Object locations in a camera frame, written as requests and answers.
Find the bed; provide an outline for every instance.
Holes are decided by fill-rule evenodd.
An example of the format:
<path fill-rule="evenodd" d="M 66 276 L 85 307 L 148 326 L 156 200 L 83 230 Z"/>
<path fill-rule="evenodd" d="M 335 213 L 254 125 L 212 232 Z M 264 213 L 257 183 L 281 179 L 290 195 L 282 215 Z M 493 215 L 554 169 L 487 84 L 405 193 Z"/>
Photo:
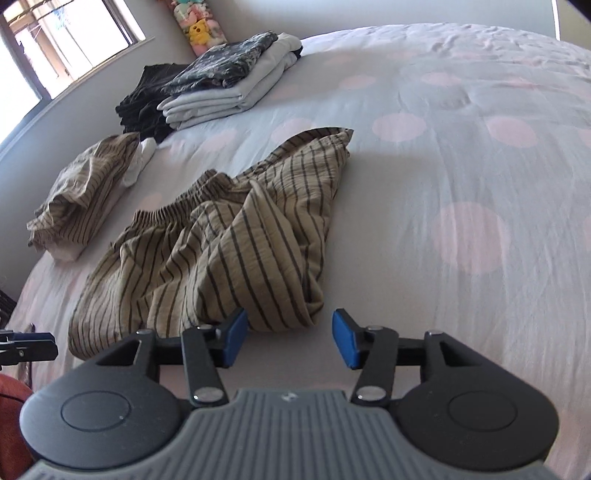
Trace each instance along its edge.
<path fill-rule="evenodd" d="M 45 255 L 9 327 L 59 343 L 37 390 L 75 367 L 67 326 L 85 279 L 137 209 L 171 202 L 206 169 L 238 174 L 311 127 L 353 128 L 327 242 L 317 327 L 251 334 L 221 372 L 241 387 L 342 388 L 356 374 L 330 333 L 444 330 L 548 395 L 560 433 L 547 465 L 591 470 L 591 52 L 499 27 L 360 28 L 304 40 L 301 60 L 245 113 L 179 131 L 74 264 Z M 161 382 L 186 396 L 182 370 Z M 418 383 L 399 368 L 395 393 Z"/>

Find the elastic waistband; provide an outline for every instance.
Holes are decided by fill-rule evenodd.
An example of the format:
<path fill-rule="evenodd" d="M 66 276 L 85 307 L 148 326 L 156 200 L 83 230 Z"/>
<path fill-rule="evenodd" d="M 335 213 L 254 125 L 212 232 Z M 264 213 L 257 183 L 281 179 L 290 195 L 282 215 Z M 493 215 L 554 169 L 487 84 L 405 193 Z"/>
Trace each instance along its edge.
<path fill-rule="evenodd" d="M 216 170 L 205 171 L 189 189 L 179 195 L 176 200 L 153 212 L 138 210 L 135 212 L 131 226 L 136 228 L 148 228 L 171 223 L 187 223 L 191 212 L 200 203 L 208 200 L 217 200 L 225 193 L 232 191 L 234 182 L 225 173 Z"/>

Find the ribbed gray surface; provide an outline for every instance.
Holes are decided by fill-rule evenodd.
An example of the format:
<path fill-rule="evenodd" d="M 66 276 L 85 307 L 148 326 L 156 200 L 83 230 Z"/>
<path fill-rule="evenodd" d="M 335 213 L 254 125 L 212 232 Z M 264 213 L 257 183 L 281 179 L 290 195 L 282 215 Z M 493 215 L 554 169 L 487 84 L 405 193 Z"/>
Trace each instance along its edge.
<path fill-rule="evenodd" d="M 540 463 L 498 474 L 442 465 L 412 447 L 385 410 L 351 405 L 338 390 L 241 391 L 229 405 L 195 411 L 165 449 L 136 465 L 80 473 L 39 462 L 22 478 L 557 480 Z"/>

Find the wall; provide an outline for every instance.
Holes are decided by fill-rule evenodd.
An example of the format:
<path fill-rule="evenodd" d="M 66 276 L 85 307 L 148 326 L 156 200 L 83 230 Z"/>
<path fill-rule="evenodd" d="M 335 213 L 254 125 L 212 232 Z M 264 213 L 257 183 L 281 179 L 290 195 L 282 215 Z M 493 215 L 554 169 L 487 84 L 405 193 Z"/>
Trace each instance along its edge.
<path fill-rule="evenodd" d="M 370 25 L 455 22 L 529 30 L 554 37 L 551 0 L 211 0 L 231 41 L 261 30 L 300 38 Z"/>
<path fill-rule="evenodd" d="M 115 105 L 133 90 L 145 65 L 194 60 L 163 2 L 126 3 L 148 40 L 66 92 L 0 153 L 0 286 L 13 298 L 39 258 L 27 247 L 25 224 L 59 171 L 86 147 L 121 133 Z"/>
<path fill-rule="evenodd" d="M 560 39 L 591 50 L 591 23 L 567 0 L 557 0 Z"/>

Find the striped pants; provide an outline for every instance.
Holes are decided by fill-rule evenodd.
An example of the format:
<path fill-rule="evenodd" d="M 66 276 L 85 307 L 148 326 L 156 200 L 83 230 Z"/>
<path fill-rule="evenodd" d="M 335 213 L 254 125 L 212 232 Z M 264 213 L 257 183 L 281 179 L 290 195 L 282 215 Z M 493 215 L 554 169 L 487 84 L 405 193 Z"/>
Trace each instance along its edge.
<path fill-rule="evenodd" d="M 140 328 L 178 336 L 236 307 L 253 330 L 313 325 L 352 134 L 302 132 L 234 179 L 206 171 L 171 205 L 136 212 L 87 280 L 70 321 L 72 353 L 90 358 Z"/>

